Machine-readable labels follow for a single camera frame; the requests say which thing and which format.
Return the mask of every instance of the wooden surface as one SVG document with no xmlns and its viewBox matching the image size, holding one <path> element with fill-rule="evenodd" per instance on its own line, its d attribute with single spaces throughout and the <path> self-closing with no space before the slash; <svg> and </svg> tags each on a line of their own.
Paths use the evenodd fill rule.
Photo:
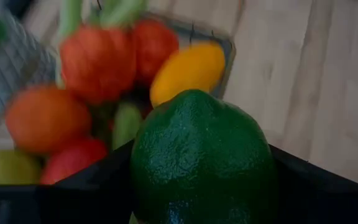
<svg viewBox="0 0 358 224">
<path fill-rule="evenodd" d="M 58 2 L 39 1 L 25 23 L 47 45 L 57 45 Z M 269 143 L 358 182 L 358 0 L 240 3 L 152 0 L 149 10 L 233 35 L 224 100 L 251 114 Z"/>
</svg>

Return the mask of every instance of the red tomato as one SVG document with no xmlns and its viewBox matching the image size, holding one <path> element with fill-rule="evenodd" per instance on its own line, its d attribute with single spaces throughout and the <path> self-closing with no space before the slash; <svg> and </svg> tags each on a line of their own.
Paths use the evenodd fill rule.
<svg viewBox="0 0 358 224">
<path fill-rule="evenodd" d="M 81 139 L 63 145 L 49 158 L 41 184 L 55 184 L 107 156 L 106 146 L 97 139 Z"/>
<path fill-rule="evenodd" d="M 84 26 L 60 46 L 65 86 L 88 103 L 118 100 L 135 79 L 132 36 L 113 28 Z"/>
<path fill-rule="evenodd" d="M 144 20 L 134 28 L 137 80 L 151 85 L 154 76 L 174 51 L 179 49 L 177 36 L 158 21 Z"/>
</svg>

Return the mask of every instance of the yellow lemon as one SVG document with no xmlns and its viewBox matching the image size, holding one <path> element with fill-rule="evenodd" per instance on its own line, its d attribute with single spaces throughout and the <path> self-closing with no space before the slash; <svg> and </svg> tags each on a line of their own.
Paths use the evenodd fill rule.
<svg viewBox="0 0 358 224">
<path fill-rule="evenodd" d="M 224 52 L 215 42 L 200 42 L 174 53 L 162 66 L 150 89 L 156 107 L 184 90 L 210 92 L 224 71 Z"/>
</svg>

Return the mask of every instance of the green stem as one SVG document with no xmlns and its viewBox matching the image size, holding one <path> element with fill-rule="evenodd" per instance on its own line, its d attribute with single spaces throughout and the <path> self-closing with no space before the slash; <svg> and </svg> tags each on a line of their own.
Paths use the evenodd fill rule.
<svg viewBox="0 0 358 224">
<path fill-rule="evenodd" d="M 92 6 L 91 14 L 87 18 L 87 24 L 94 26 L 94 27 L 99 27 L 100 26 L 99 13 L 100 13 L 99 8 Z"/>
<path fill-rule="evenodd" d="M 60 41 L 74 33 L 82 24 L 82 0 L 61 0 L 60 5 Z"/>
<path fill-rule="evenodd" d="M 101 14 L 101 27 L 123 27 L 134 22 L 145 10 L 147 0 L 109 0 Z"/>
</svg>

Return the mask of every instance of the metal basket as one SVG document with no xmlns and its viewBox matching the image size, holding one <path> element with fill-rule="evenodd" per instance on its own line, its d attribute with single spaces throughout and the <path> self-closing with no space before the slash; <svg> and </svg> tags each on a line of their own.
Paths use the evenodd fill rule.
<svg viewBox="0 0 358 224">
<path fill-rule="evenodd" d="M 0 10 L 6 37 L 0 41 L 0 124 L 12 96 L 26 85 L 53 82 L 55 59 L 8 11 Z"/>
<path fill-rule="evenodd" d="M 53 82 L 56 65 L 55 58 L 9 13 L 0 14 L 0 18 L 6 25 L 9 34 L 9 38 L 0 43 L 0 129 L 5 137 L 9 137 L 4 125 L 1 126 L 3 111 L 9 99 L 27 85 Z M 143 18 L 164 22 L 177 33 L 181 47 L 200 40 L 212 40 L 221 45 L 226 58 L 226 69 L 212 95 L 222 98 L 236 54 L 230 36 L 204 24 L 197 25 L 193 21 L 186 21 L 184 18 L 172 18 L 153 13 L 145 13 Z"/>
</svg>

